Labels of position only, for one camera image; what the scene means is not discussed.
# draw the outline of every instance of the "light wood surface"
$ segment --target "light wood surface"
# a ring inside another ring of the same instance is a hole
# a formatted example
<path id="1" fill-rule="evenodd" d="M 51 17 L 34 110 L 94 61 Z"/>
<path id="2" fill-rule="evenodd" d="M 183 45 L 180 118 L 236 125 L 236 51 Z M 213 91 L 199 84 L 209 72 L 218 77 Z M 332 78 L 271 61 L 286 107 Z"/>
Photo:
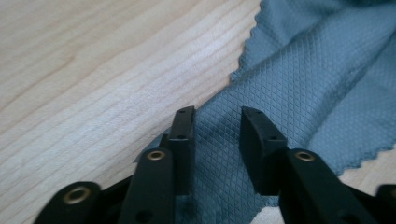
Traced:
<path id="1" fill-rule="evenodd" d="M 0 223 L 131 175 L 177 109 L 229 83 L 259 2 L 0 1 Z"/>

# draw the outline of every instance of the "wood grain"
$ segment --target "wood grain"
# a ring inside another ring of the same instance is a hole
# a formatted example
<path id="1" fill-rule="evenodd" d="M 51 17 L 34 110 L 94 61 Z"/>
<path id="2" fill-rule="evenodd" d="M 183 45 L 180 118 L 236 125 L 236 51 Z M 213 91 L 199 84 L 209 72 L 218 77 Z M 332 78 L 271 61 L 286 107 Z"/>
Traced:
<path id="1" fill-rule="evenodd" d="M 32 223 L 60 188 L 103 188 L 229 83 L 259 0 L 2 1 L 0 223 Z"/>

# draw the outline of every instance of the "screw hole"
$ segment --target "screw hole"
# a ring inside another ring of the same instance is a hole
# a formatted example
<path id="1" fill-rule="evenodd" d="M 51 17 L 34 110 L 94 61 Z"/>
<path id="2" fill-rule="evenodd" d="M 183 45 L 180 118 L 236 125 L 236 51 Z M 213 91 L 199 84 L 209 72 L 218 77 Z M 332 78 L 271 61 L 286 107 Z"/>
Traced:
<path id="1" fill-rule="evenodd" d="M 393 189 L 390 194 L 393 196 L 393 198 L 396 198 L 396 189 Z"/>
<path id="2" fill-rule="evenodd" d="M 152 219 L 153 215 L 150 211 L 141 211 L 136 214 L 136 221 L 140 223 L 148 223 Z"/>
<path id="3" fill-rule="evenodd" d="M 64 202 L 67 204 L 81 203 L 90 196 L 90 189 L 80 186 L 70 190 L 64 195 Z"/>
<path id="4" fill-rule="evenodd" d="M 343 221 L 344 221 L 345 223 L 349 223 L 349 224 L 360 224 L 360 223 L 361 223 L 361 221 L 359 220 L 358 217 L 356 217 L 355 215 L 350 214 L 350 213 L 348 213 L 348 212 L 342 211 L 342 212 L 339 213 L 338 216 L 339 216 L 341 219 L 343 219 Z"/>
<path id="5" fill-rule="evenodd" d="M 311 154 L 302 151 L 297 152 L 295 156 L 297 157 L 297 159 L 302 161 L 313 161 L 315 159 L 315 157 Z"/>
<path id="6" fill-rule="evenodd" d="M 151 161 L 158 161 L 165 157 L 165 153 L 161 151 L 152 151 L 148 154 L 148 159 Z"/>

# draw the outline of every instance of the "blue cloth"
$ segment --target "blue cloth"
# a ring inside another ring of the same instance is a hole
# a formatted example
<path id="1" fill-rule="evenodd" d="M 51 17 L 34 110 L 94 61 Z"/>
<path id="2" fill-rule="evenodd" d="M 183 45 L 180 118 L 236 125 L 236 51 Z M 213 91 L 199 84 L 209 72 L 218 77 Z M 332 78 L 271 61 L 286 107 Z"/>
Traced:
<path id="1" fill-rule="evenodd" d="M 177 223 L 249 223 L 277 204 L 255 195 L 242 163 L 242 105 L 338 175 L 392 148 L 396 4 L 377 2 L 262 2 L 233 83 L 197 111 L 194 194 L 177 199 Z"/>

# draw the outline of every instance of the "microfiber cloth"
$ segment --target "microfiber cloth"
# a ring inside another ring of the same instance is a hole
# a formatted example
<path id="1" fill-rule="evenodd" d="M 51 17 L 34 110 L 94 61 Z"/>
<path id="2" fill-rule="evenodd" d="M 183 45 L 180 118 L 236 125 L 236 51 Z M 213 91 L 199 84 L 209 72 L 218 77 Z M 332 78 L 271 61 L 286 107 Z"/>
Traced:
<path id="1" fill-rule="evenodd" d="M 396 4 L 265 0 L 232 84 L 196 113 L 193 195 L 177 223 L 249 223 L 256 195 L 238 145 L 241 106 L 340 175 L 396 142 Z"/>

